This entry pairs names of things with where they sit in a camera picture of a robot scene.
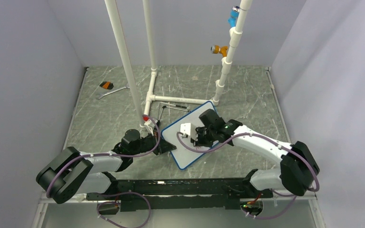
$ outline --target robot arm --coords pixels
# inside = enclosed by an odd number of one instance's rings
[[[190,137],[195,146],[211,147],[215,141],[222,143],[234,137],[228,144],[253,151],[276,165],[276,168],[270,170],[252,170],[244,178],[243,182],[248,186],[246,190],[250,193],[265,189],[286,189],[297,196],[305,194],[313,182],[312,174],[300,159],[284,149],[299,154],[310,164],[315,174],[319,173],[319,167],[310,150],[302,142],[290,144],[271,139],[236,120],[225,122],[212,109],[202,113],[199,119],[204,127],[186,123],[180,128],[182,136]]]
[[[67,147],[37,175],[36,181],[47,191],[58,172],[71,160],[82,155],[84,158],[72,163],[54,182],[50,195],[55,202],[64,203],[75,194],[80,193],[118,192],[118,182],[109,172],[125,170],[132,164],[133,158],[120,158],[111,156],[111,154],[138,155],[145,153],[156,145],[157,140],[157,132],[140,137],[139,131],[131,129],[125,132],[121,142],[108,152],[108,156],[93,156],[92,153],[79,152],[74,147]],[[159,146],[153,152],[159,155],[174,149],[174,145],[160,139]]]

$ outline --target white wall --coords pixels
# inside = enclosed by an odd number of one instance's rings
[[[271,66],[306,0],[254,0],[234,64]],[[48,0],[85,66],[121,65],[103,0]],[[142,0],[117,0],[134,65],[150,65]],[[158,64],[220,64],[240,0],[151,0]]]
[[[0,0],[0,228],[27,228],[84,69],[46,0]]]
[[[308,0],[272,79],[289,133],[321,168],[327,227],[365,228],[365,0]]]

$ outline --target blue-edged board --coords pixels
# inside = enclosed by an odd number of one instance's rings
[[[180,131],[180,125],[183,123],[192,123],[197,127],[203,127],[199,116],[208,109],[213,109],[216,111],[215,106],[213,106],[212,102],[208,101],[203,103],[201,106],[192,110],[190,113],[181,117],[174,123],[170,124],[166,128],[164,128],[161,132],[162,138],[164,138],[169,143],[175,145],[177,149],[171,151],[171,154],[180,170],[185,170],[188,166],[190,166],[194,161],[198,160],[204,153],[195,153],[185,149],[177,139],[177,132]],[[191,148],[195,148],[194,145],[190,142],[190,139],[182,139],[182,141]],[[197,150],[207,151],[210,147],[196,147]]]

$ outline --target white pvc pipe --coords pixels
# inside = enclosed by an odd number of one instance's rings
[[[156,96],[153,95],[154,101],[169,101],[169,102],[179,102],[179,103],[189,103],[189,104],[198,104],[201,105],[208,100],[201,99],[191,99],[191,98],[183,98],[183,97],[170,97],[170,96]]]
[[[124,31],[121,25],[121,19],[119,17],[118,7],[115,0],[104,0],[107,7],[108,16],[110,17],[111,26],[113,27],[113,32],[115,40],[118,45],[119,53],[121,55],[122,64],[124,66],[126,79],[130,86],[132,100],[134,101],[136,115],[139,120],[139,125],[144,127],[144,120],[142,118],[143,112],[141,107],[141,98],[139,96],[138,90],[136,88],[134,74],[132,72],[131,61],[129,59],[128,50],[126,48]]]
[[[156,80],[157,75],[157,65],[156,60],[154,58],[154,42],[153,42],[153,29],[152,29],[152,21],[150,19],[150,6],[149,0],[143,0],[144,4],[144,17],[145,17],[145,25],[146,25],[146,34],[147,34],[147,43],[149,45],[149,56],[150,56],[150,63],[152,67],[149,89],[146,93],[146,103],[144,108],[144,114],[149,115],[150,111],[150,104],[152,103],[151,96],[153,95],[154,89],[154,82]]]
[[[152,34],[153,30],[152,30],[152,22],[150,20],[149,0],[143,0],[143,3],[144,3],[144,16],[146,24],[147,42],[149,44],[150,63],[152,66],[152,71],[155,71],[157,69],[157,65],[156,65],[156,60],[154,58],[154,42]]]
[[[150,111],[150,104],[152,103],[152,95],[153,95],[153,90],[154,90],[154,83],[156,80],[156,74],[157,72],[152,72],[151,77],[150,77],[150,83],[149,83],[149,89],[147,91],[146,94],[146,103],[145,103],[145,109],[144,109],[144,114],[145,115],[149,115],[149,111]]]
[[[219,99],[223,93],[224,84],[226,82],[227,74],[230,72],[231,64],[233,61],[233,56],[239,45],[241,35],[243,33],[244,21],[247,16],[247,12],[250,9],[252,0],[241,0],[240,3],[240,13],[237,18],[236,27],[230,29],[230,46],[227,51],[226,58],[222,59],[222,74],[219,80],[216,81],[216,91],[215,96],[211,99],[215,105],[219,104]]]

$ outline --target marble floor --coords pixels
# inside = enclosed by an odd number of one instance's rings
[[[134,66],[133,72],[144,107],[151,70],[148,66]],[[160,66],[154,93],[210,99],[220,75],[221,66]],[[113,149],[126,130],[139,129],[132,96],[129,90],[122,90],[96,100],[99,92],[106,91],[98,86],[101,82],[110,81],[115,88],[127,83],[122,66],[89,67],[85,77],[67,146],[84,152],[106,152]],[[157,117],[158,106],[158,102],[152,103],[151,116]],[[198,105],[187,106],[194,109]],[[270,83],[262,66],[232,66],[216,109],[225,120],[236,119],[259,133],[286,141]],[[178,110],[165,110],[161,127],[166,127],[184,114]],[[171,155],[149,154],[134,159],[130,167],[115,173],[115,177],[120,180],[245,177],[255,168],[270,169],[273,165],[251,151],[227,145],[202,156],[183,171],[178,169]]]

